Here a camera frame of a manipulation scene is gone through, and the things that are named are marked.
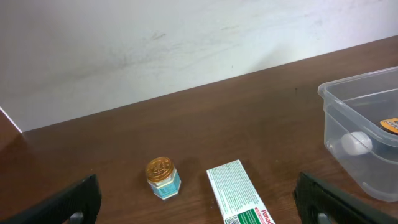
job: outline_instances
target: barcode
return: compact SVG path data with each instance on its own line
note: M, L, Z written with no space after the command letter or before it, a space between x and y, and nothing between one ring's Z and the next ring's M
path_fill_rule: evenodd
M241 224L237 215L235 215L234 217L231 217L231 218L227 218L225 220L225 223L226 224Z

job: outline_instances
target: white round object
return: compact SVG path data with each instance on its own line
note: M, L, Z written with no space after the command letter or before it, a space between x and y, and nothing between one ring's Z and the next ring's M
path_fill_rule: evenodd
M362 131L347 133L341 138L344 150L352 155L358 156L372 150L372 141L369 136Z

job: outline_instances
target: orange label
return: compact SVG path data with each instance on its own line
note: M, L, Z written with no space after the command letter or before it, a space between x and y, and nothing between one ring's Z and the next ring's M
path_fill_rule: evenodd
M389 131L398 134L398 118L387 119L380 121L381 126L385 127Z

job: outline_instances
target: transparent container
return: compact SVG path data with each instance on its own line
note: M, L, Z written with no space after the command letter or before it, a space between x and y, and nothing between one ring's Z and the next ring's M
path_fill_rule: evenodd
M398 135L379 127L398 118L398 67L324 83L318 93L326 148L370 196L398 201Z

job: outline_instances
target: container rim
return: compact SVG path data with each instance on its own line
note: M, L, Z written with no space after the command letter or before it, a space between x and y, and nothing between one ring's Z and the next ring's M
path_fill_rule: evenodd
M379 142L382 142L388 146L398 147L398 136L397 135L388 133L387 131L383 131L381 128L377 127L374 123L370 122L364 116L362 116L357 111L355 111L350 106L348 106L346 103L344 103L344 101L341 101L339 98L337 98L335 95L333 95L332 93L330 93L328 91L329 87L340 84L340 83L351 82L354 80L373 77L376 75L382 75L384 73L390 73L390 72L395 72L395 71L398 71L398 66L378 70L375 72L364 73L361 75L355 75L353 77L342 78L342 79L331 81L331 82L326 82L324 84L321 84L318 87L318 94L323 99L325 99L325 98L329 99L331 101L331 104L340 113L342 113L347 118L352 120L352 122L355 123L356 125L358 125L358 127L366 134L372 136L374 139L377 139Z

